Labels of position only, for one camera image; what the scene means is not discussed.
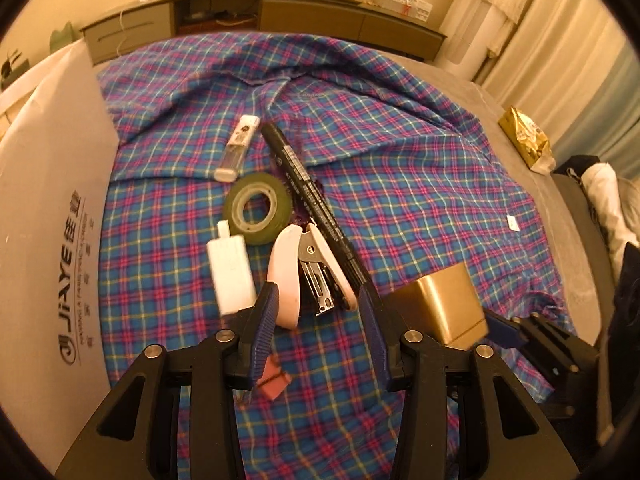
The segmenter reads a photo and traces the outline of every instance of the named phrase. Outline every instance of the cabinet drawer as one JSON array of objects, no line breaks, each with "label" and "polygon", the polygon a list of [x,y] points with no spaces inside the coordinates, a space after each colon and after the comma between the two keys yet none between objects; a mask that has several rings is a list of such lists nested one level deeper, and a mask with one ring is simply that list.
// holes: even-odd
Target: cabinet drawer
[{"label": "cabinet drawer", "polygon": [[118,46],[120,54],[124,54],[167,40],[173,35],[172,21],[171,4],[160,4],[124,13],[122,24],[120,16],[98,23],[85,30],[84,37],[94,63],[100,63],[117,57]]},{"label": "cabinet drawer", "polygon": [[435,59],[444,37],[418,25],[368,14],[358,39],[363,43],[399,50],[431,61]]},{"label": "cabinet drawer", "polygon": [[349,7],[322,2],[262,0],[259,30],[300,32],[357,40],[364,13]]}]

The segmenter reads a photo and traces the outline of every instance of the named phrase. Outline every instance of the tape roll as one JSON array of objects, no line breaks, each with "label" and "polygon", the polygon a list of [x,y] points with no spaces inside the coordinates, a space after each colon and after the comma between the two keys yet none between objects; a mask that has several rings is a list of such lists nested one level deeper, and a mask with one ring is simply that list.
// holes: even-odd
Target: tape roll
[{"label": "tape roll", "polygon": [[[263,220],[250,223],[244,217],[244,206],[259,195],[269,200],[269,211]],[[289,225],[292,211],[291,196],[280,180],[268,173],[252,173],[231,187],[222,216],[229,222],[231,234],[244,236],[248,245],[263,245],[273,242]]]}]

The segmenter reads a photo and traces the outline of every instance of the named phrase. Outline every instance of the gold box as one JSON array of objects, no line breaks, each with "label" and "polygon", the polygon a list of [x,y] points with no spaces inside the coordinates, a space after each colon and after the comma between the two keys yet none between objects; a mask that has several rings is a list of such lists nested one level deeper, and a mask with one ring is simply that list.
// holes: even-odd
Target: gold box
[{"label": "gold box", "polygon": [[410,330],[444,346],[466,350],[489,332],[464,262],[407,283],[382,301],[400,313]]},{"label": "gold box", "polygon": [[556,168],[549,139],[530,117],[512,106],[498,124],[531,171],[549,174]]}]

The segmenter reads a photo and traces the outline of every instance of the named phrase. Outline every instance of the plaid tablecloth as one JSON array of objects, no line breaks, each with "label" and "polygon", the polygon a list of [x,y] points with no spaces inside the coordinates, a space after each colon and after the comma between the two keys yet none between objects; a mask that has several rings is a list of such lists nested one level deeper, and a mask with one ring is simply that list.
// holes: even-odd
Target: plaid tablecloth
[{"label": "plaid tablecloth", "polygon": [[[569,323],[534,202],[479,121],[380,54],[313,36],[192,36],[116,60],[100,82],[121,139],[100,248],[112,383],[146,345],[190,346],[222,325],[205,244],[229,190],[213,172],[241,114],[276,123],[302,151],[381,294],[464,261],[484,306]],[[258,135],[243,172],[269,168]],[[270,247],[248,251],[259,287]],[[386,478],[402,394],[380,390],[358,313],[304,315],[295,332],[277,331],[274,350],[292,384],[274,402],[236,402],[247,476]],[[504,357],[533,396],[548,394],[523,358]],[[188,478],[183,397],[178,454]],[[453,412],[449,423],[454,450]]]}]

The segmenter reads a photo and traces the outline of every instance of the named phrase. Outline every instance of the black marker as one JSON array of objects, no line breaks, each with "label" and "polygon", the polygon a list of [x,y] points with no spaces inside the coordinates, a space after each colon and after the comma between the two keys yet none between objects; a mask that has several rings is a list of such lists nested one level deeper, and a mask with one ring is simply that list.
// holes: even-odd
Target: black marker
[{"label": "black marker", "polygon": [[282,168],[291,188],[300,197],[306,211],[316,222],[319,231],[329,244],[335,259],[342,267],[344,275],[357,296],[360,287],[371,282],[371,277],[360,261],[355,248],[340,229],[329,206],[322,198],[322,194],[280,129],[274,124],[265,123],[260,128],[260,132],[271,149],[276,164]]}]

